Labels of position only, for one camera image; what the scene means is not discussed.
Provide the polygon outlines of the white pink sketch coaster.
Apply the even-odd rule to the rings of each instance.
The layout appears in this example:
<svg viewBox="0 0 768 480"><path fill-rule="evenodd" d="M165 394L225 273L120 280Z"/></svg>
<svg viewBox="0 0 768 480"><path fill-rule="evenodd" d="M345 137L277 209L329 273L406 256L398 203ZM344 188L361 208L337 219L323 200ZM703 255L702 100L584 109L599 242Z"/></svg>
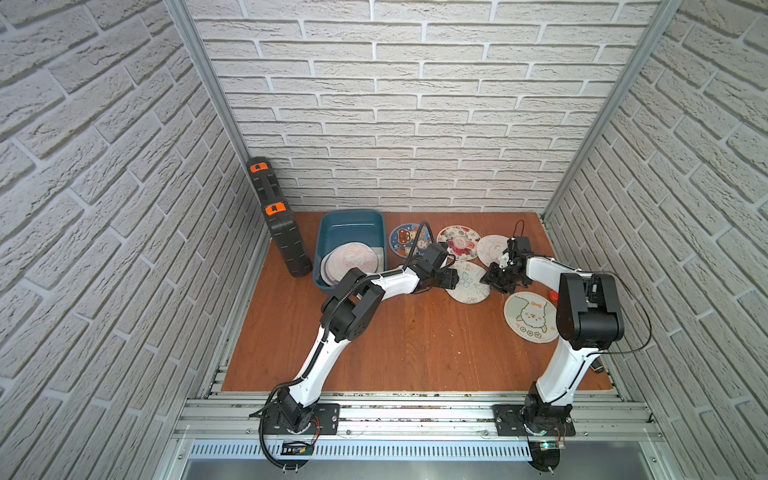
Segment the white pink sketch coaster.
<svg viewBox="0 0 768 480"><path fill-rule="evenodd" d="M501 265L501 257L508 247L509 238L503 235L487 235L477 242L477 256L489 267L492 263Z"/></svg>

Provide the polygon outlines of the floral pink coaster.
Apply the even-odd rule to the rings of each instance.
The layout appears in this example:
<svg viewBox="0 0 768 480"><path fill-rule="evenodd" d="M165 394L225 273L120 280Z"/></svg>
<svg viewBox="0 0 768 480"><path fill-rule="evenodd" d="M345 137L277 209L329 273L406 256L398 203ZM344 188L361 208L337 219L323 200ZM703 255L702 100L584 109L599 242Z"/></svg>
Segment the floral pink coaster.
<svg viewBox="0 0 768 480"><path fill-rule="evenodd" d="M477 258L477 246L481 236L473 229L463 225L451 225L443 228L437 235L439 243L446 248L457 261L471 261Z"/></svg>

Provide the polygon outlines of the white butterfly coaster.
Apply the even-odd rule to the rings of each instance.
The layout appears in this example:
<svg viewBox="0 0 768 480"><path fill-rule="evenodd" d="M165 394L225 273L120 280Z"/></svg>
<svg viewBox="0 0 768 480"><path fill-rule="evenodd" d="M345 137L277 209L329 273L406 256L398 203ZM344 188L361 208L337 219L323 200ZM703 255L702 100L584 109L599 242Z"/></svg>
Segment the white butterfly coaster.
<svg viewBox="0 0 768 480"><path fill-rule="evenodd" d="M480 282L486 270L472 262L457 261L453 268L457 270L459 280L454 289L447 294L462 304L477 304L490 295L490 287Z"/></svg>

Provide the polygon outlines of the white dog face coaster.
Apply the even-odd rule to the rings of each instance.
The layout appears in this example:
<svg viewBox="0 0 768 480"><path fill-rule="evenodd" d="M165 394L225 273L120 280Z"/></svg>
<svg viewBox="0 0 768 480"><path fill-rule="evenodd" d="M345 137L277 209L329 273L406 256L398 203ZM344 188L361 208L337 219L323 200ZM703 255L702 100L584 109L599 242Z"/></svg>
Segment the white dog face coaster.
<svg viewBox="0 0 768 480"><path fill-rule="evenodd" d="M545 297L532 292L510 295L504 304L507 325L521 338L537 344L556 340L556 307Z"/></svg>

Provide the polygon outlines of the pink piglet coaster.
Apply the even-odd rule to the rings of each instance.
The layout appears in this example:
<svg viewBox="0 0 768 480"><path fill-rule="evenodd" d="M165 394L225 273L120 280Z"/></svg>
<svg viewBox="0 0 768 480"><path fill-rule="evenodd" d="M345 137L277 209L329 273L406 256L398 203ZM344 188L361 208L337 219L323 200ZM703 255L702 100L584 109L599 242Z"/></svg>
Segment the pink piglet coaster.
<svg viewBox="0 0 768 480"><path fill-rule="evenodd" d="M353 268L366 274L375 273L379 268L379 256L373 248L361 242L342 244L321 260L320 276L327 285L335 286Z"/></svg>

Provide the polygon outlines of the teal storage box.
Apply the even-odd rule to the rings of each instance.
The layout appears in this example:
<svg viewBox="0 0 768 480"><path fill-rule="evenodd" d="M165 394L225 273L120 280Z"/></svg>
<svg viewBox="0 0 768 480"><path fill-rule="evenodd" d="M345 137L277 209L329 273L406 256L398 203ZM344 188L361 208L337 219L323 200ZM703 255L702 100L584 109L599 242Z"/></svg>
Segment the teal storage box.
<svg viewBox="0 0 768 480"><path fill-rule="evenodd" d="M379 248L383 253L380 270L387 268L388 261L385 253L387 232L382 213L373 209L338 210L327 213L319 223L312 272L315 286L324 294L329 294L333 287L321 278L322 259L338 246L354 241Z"/></svg>

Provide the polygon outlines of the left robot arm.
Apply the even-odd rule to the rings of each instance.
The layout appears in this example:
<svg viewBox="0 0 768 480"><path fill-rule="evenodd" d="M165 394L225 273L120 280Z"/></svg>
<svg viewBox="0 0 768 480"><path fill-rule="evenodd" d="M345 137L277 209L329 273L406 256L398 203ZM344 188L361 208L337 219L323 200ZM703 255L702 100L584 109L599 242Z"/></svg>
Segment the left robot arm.
<svg viewBox="0 0 768 480"><path fill-rule="evenodd" d="M349 270L322 305L317 338L297 376L274 387L266 406L277 407L290 431L303 431L313 421L315 405L336 361L367 330L380 304L429 288L454 289L459 280L454 262L447 244L436 242L396 269L374 274Z"/></svg>

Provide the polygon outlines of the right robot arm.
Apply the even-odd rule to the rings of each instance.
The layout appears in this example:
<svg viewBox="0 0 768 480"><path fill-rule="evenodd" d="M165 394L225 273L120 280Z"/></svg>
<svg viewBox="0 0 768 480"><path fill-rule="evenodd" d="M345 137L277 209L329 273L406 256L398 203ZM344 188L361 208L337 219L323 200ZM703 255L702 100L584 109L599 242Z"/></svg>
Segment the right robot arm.
<svg viewBox="0 0 768 480"><path fill-rule="evenodd" d="M507 240L501 261L490 265L481 282L505 294L538 282L558 294L558 344L547 369L527 394L520 416L535 434L565 423L593 361L624 336L617 278L537 255L528 238L514 237Z"/></svg>

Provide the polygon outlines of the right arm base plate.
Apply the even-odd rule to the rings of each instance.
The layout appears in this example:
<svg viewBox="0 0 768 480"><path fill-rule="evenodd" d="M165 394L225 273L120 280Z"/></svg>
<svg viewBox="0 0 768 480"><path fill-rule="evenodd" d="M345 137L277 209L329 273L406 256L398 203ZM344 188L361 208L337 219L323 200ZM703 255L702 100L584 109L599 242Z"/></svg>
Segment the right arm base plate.
<svg viewBox="0 0 768 480"><path fill-rule="evenodd" d="M493 419L500 437L576 435L571 406L496 404Z"/></svg>

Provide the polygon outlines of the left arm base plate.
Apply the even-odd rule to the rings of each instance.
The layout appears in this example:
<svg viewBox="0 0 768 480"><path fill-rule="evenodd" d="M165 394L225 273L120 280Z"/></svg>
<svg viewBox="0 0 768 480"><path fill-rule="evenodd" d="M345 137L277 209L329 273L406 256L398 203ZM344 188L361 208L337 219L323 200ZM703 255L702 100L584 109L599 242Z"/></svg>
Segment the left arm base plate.
<svg viewBox="0 0 768 480"><path fill-rule="evenodd" d="M337 403L317 403L297 414L286 414L281 405L272 404L261 414L266 435L335 435L339 417Z"/></svg>

